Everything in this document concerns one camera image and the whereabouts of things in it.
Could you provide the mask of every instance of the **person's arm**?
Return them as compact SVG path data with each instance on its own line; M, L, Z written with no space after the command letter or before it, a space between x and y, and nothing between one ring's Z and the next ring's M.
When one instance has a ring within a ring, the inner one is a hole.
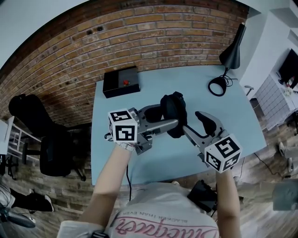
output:
M90 203L78 221L107 226L131 153L115 146L97 178Z
M240 203L230 169L216 173L217 224L221 238L241 238Z

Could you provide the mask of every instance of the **wristwatch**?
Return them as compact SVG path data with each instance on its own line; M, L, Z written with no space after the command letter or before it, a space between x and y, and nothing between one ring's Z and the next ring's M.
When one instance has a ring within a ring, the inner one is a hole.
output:
M124 142L116 142L121 148L128 150L128 151L134 151L134 147L130 144L124 143Z

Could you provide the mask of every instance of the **computer monitor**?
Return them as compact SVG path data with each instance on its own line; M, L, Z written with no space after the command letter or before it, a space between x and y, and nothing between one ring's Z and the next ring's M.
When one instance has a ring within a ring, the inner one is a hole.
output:
M295 77L295 80L293 82L293 85L291 85L291 88L293 88L297 82L298 82L298 55L293 51L293 49L290 50L287 58L285 59L283 65L279 69L281 82L287 83L290 78Z

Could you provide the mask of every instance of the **white t-shirt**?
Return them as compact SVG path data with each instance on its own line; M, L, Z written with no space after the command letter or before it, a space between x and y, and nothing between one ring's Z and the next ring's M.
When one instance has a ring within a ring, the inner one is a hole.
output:
M178 185L150 184L110 219L106 229L91 223L64 221L57 237L89 238L94 231L101 231L110 238L218 238L215 221L186 197L188 193Z

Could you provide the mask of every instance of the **brick wall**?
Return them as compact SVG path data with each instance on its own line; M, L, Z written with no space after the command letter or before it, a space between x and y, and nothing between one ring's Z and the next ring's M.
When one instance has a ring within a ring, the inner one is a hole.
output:
M152 6L130 4L129 9L111 8L111 13L82 18L54 37L45 34L59 19L70 19L77 12L84 15L95 2L79 5L49 22L3 66L0 118L10 116L8 103L13 96L33 93L56 123L74 126L90 122L95 82L102 80L105 72L133 65L140 72L220 64L219 54L232 42L248 11L230 0L196 0L188 6L187 1L182 6L156 5L159 1L155 0ZM135 2L148 5L147 1ZM39 42L34 41L36 35L41 37Z

